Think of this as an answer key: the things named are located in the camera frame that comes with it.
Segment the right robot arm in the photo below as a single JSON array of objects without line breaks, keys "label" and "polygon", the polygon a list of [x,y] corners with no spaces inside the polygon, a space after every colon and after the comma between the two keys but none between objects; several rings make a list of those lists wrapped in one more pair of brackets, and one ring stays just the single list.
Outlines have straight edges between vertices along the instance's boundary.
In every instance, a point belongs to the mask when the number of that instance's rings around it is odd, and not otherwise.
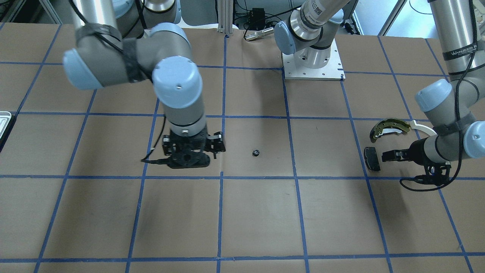
[{"label": "right robot arm", "polygon": [[154,26],[147,38],[123,38],[111,0],[71,0],[76,47],[64,53],[63,67],[80,90],[150,80],[170,124],[159,135],[166,158],[142,162],[171,169],[209,166],[209,153],[225,152],[222,132],[210,135],[203,80],[193,62],[192,46],[172,22]]}]

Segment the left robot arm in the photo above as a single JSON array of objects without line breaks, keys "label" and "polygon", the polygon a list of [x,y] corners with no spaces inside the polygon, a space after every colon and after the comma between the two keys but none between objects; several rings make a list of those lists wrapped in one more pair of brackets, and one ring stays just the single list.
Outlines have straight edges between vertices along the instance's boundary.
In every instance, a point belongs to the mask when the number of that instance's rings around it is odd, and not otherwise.
[{"label": "left robot arm", "polygon": [[[340,23],[346,0],[307,0],[289,19],[277,23],[274,38],[286,55],[326,49],[334,38],[324,27]],[[408,149],[383,153],[382,160],[447,163],[484,156],[484,122],[470,107],[484,98],[484,41],[478,33],[471,0],[430,0],[449,80],[438,80],[415,95],[435,135]]]}]

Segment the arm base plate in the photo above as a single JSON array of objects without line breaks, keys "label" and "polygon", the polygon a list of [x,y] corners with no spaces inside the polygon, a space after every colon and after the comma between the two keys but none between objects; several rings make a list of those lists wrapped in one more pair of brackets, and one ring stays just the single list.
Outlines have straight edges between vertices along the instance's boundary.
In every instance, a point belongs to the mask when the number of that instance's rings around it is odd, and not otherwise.
[{"label": "arm base plate", "polygon": [[336,40],[329,48],[306,48],[295,54],[281,54],[285,78],[289,80],[345,80]]}]

